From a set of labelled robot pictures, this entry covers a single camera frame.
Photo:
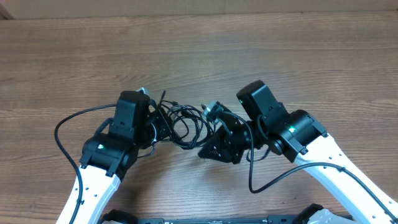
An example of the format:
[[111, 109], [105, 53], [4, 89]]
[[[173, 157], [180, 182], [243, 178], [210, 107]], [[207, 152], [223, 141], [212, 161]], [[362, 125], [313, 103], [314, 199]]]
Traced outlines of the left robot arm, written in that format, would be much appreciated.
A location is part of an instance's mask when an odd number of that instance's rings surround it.
[[122, 91], [107, 118], [83, 145], [76, 179], [57, 223], [138, 223], [130, 213], [103, 210], [139, 151], [171, 135], [171, 120], [145, 88]]

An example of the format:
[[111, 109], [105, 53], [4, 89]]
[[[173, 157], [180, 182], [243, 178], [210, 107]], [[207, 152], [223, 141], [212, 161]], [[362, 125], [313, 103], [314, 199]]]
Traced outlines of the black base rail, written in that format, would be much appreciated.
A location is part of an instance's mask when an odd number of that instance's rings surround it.
[[260, 218], [138, 218], [130, 213], [112, 210], [98, 224], [356, 224], [350, 216], [338, 216], [319, 204], [311, 204], [298, 215], [268, 215]]

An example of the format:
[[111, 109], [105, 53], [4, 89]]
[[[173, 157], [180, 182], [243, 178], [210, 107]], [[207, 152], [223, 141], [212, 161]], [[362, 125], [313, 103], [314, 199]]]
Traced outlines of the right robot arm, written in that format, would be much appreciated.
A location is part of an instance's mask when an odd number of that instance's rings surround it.
[[[324, 125], [310, 113], [304, 110], [289, 113], [261, 80], [239, 90], [236, 97], [249, 120], [218, 101], [202, 107], [205, 118], [221, 126], [206, 141], [199, 157], [238, 164], [247, 151], [248, 186], [253, 194], [305, 170], [345, 207], [356, 223], [397, 223], [397, 202], [351, 162]], [[296, 166], [255, 189], [254, 151], [262, 146]]]

